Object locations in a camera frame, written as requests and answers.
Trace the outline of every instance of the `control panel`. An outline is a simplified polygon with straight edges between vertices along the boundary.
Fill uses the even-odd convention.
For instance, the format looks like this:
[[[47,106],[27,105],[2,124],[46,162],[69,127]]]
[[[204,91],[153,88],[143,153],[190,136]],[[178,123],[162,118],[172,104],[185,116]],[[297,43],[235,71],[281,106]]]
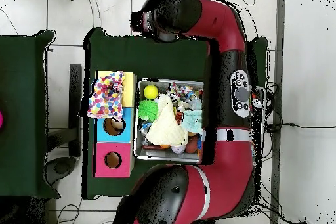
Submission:
[[[231,106],[233,111],[240,117],[249,115],[249,80],[246,72],[237,70],[231,75]]]

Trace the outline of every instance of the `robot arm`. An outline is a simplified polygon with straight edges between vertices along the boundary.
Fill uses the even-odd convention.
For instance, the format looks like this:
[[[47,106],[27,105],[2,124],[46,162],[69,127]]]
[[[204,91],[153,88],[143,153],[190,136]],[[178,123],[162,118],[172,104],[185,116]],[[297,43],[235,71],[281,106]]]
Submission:
[[[243,28],[233,8],[214,0],[160,0],[154,6],[132,14],[134,30],[152,32],[164,42],[180,34],[217,42],[218,54],[209,55],[205,70],[202,106],[201,155],[213,162],[164,166],[147,175],[129,203],[121,204],[124,212],[117,212],[114,224],[125,224],[122,215],[131,206],[132,224],[191,224],[219,218],[240,203],[253,172]]]

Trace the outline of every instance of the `gray box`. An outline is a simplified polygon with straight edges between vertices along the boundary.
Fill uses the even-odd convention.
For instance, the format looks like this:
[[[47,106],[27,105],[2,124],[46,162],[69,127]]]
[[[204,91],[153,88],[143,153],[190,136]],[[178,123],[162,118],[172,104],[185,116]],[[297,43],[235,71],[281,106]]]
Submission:
[[[135,135],[133,139],[133,152],[137,158],[142,160],[166,160],[172,162],[188,162],[196,164],[199,162],[197,153],[188,154],[175,154],[170,148],[167,150],[144,150],[141,145],[142,134],[140,132],[140,119],[138,118],[138,104],[144,97],[144,88],[147,85],[155,85],[159,90],[159,93],[166,93],[169,84],[175,82],[178,86],[192,86],[194,89],[203,89],[203,82],[189,82],[189,81],[177,81],[177,80],[164,80],[164,79],[148,79],[142,78],[137,85],[136,95],[136,112],[135,112]]]

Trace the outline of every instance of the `shape sorter cube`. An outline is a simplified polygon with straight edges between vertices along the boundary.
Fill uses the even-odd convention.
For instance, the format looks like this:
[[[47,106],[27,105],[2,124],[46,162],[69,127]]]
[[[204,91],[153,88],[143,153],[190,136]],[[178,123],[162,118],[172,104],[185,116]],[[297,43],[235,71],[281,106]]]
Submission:
[[[119,135],[109,135],[104,128],[105,119],[96,120],[96,154],[93,167],[94,177],[129,177],[134,165],[133,128],[134,108],[123,108],[123,131]],[[119,163],[112,161],[115,168],[109,166],[110,153],[118,155]]]
[[[110,74],[99,71],[98,76]],[[125,72],[123,81],[123,130],[118,135],[106,132],[105,118],[96,121],[96,144],[93,166],[93,177],[129,177],[134,165],[133,128],[134,105],[137,77],[132,72]]]
[[[108,166],[108,155],[113,152],[119,156],[119,162],[116,168]],[[132,153],[131,143],[105,143],[98,142],[96,144],[96,157],[93,177],[115,177],[128,178],[134,165],[134,157]]]

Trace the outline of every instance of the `green table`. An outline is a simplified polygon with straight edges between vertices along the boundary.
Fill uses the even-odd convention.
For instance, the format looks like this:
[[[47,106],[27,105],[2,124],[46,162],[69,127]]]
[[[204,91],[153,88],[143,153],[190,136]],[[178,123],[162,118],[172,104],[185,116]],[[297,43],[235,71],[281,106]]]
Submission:
[[[0,196],[59,197],[43,178],[46,133],[44,57],[54,32],[0,36]]]
[[[260,77],[264,79],[267,42],[259,43],[257,47],[261,54],[258,56],[259,59],[261,58],[261,67],[263,67]],[[95,80],[97,70],[133,72],[138,79],[203,81],[207,59],[207,44],[204,41],[181,40],[176,43],[162,44],[137,36],[110,37],[102,28],[93,28],[87,34],[84,46],[86,47],[84,101],[82,102],[84,107],[87,106],[91,84]],[[92,199],[96,195],[128,195],[141,175],[157,163],[162,163],[136,159],[130,178],[94,178],[92,176],[93,136],[94,120],[84,118],[82,184],[84,198]]]

